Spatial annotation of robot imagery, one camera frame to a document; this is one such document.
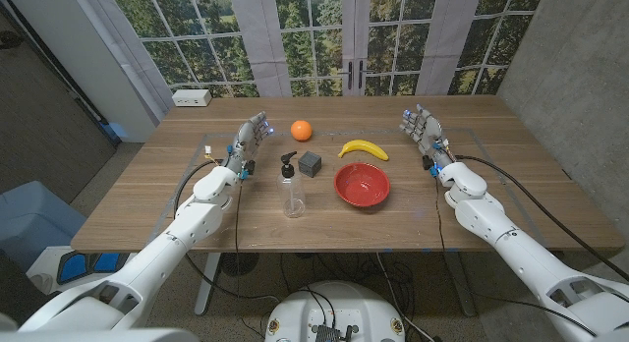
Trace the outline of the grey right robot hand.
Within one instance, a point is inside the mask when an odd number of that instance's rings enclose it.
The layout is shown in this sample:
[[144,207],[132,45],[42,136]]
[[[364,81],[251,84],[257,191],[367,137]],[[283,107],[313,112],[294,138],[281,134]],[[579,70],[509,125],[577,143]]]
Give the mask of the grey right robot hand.
[[449,150],[449,140],[444,136],[440,122],[420,104],[417,105],[416,112],[403,112],[400,129],[418,145],[423,156],[423,167],[433,176],[456,161]]

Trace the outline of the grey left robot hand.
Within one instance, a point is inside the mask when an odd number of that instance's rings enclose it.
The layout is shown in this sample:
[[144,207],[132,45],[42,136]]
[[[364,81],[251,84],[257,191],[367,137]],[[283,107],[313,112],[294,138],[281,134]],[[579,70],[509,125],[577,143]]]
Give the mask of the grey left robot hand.
[[259,112],[241,125],[221,165],[235,172],[241,179],[253,175],[257,149],[273,132],[273,128],[266,121],[266,113]]

